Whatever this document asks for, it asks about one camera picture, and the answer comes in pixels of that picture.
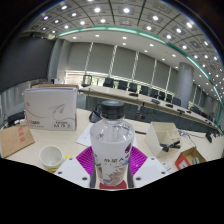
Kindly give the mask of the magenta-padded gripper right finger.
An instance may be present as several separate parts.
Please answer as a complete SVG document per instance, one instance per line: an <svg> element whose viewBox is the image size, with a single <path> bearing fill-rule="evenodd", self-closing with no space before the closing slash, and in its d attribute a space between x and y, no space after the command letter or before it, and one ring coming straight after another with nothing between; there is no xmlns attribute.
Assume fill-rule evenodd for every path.
<svg viewBox="0 0 224 224"><path fill-rule="evenodd" d="M129 188L143 187L166 175L166 169L156 157L147 157L138 148L132 147L127 171Z"/></svg>

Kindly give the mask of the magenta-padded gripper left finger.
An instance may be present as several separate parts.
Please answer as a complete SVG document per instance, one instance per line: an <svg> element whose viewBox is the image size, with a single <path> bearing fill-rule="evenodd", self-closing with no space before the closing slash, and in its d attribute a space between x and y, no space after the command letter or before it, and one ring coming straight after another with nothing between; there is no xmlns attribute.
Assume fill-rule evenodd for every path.
<svg viewBox="0 0 224 224"><path fill-rule="evenodd" d="M97 175L92 148L86 148L76 157L68 157L55 175L84 188L95 188Z"/></svg>

